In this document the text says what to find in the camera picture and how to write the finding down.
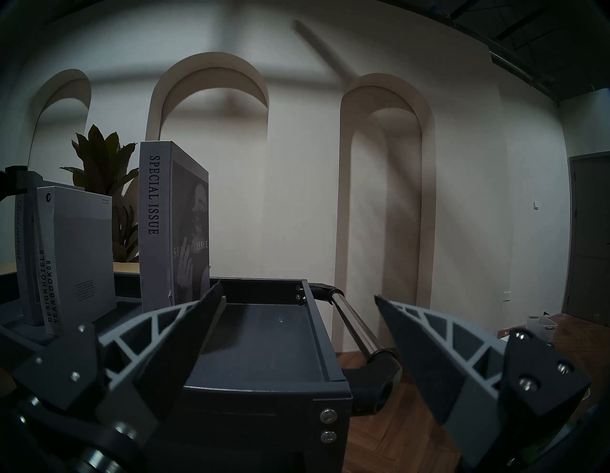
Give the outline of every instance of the white book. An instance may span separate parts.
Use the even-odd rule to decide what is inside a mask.
[[[171,141],[140,143],[138,243],[142,310],[210,289],[208,173]]]
[[[117,307],[112,266],[112,197],[37,189],[38,288],[46,332],[90,323]]]
[[[40,174],[26,171],[27,192],[15,196],[15,262],[17,266],[17,282],[19,296],[23,309],[23,319],[28,325],[43,325],[40,307],[40,293],[38,291],[38,272],[36,263],[39,247],[35,238],[34,215],[36,214],[36,188],[60,186],[70,189],[81,187],[47,182]]]

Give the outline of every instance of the book spine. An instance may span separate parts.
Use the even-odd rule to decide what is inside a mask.
[[[32,193],[35,194],[35,189],[15,196],[15,262],[23,319],[28,325],[42,325],[35,267]]]
[[[37,190],[37,206],[34,223],[38,247],[38,286],[40,305],[45,320],[45,330],[50,335],[62,333],[62,313],[55,259],[54,206],[55,192],[52,189]]]
[[[138,242],[142,311],[173,305],[170,247],[171,142],[140,143]]]

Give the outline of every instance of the potted plant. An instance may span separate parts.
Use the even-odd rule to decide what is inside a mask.
[[[138,175],[138,168],[127,172],[135,143],[121,146],[116,132],[102,136],[98,127],[91,126],[88,139],[76,134],[72,141],[83,169],[61,167],[72,173],[75,186],[112,197],[112,256],[116,262],[138,262],[138,225],[134,225],[134,209],[124,204],[123,186]]]

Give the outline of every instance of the door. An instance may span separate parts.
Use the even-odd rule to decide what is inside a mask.
[[[610,325],[610,153],[570,164],[572,247],[564,312]]]

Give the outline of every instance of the white wall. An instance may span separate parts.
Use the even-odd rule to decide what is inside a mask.
[[[46,181],[72,184],[72,173],[60,166],[82,169],[82,161],[72,147],[76,133],[85,134],[91,88],[86,79],[71,81],[49,99],[40,114],[28,169],[36,171]]]
[[[358,87],[341,102],[340,172],[348,218],[337,239],[335,283],[380,341],[393,346],[371,294],[415,304],[422,219],[422,131],[412,108],[382,87]],[[357,350],[342,323],[333,340]]]
[[[559,113],[568,156],[610,151],[610,89],[564,100]]]
[[[250,81],[234,71],[222,72],[227,83]],[[209,76],[195,74],[199,87],[206,88]],[[160,139],[178,143],[210,174],[212,274],[261,277],[267,107],[234,88],[195,92],[167,115]]]
[[[81,70],[90,80],[87,129],[95,123],[104,135],[117,131],[122,143],[139,142],[163,72],[202,51],[234,54],[256,68],[269,94],[262,273],[332,284],[340,103],[349,84],[294,31],[294,20],[307,24],[351,77],[391,74],[418,91],[431,112],[424,135],[431,137],[425,148],[434,159],[426,169],[436,169],[431,306],[488,330],[502,327],[496,314],[509,284],[508,171],[489,52],[470,37],[381,2],[95,4],[39,38],[40,50],[24,66],[4,111],[0,165],[27,162],[20,117],[41,85],[62,70]],[[0,212],[0,261],[6,262],[13,258],[12,231],[4,231],[12,225],[9,200]],[[329,327],[328,313],[325,323]]]
[[[506,133],[511,196],[511,300],[505,327],[561,312],[570,245],[570,183],[555,103],[495,69]],[[538,210],[534,210],[534,201]]]

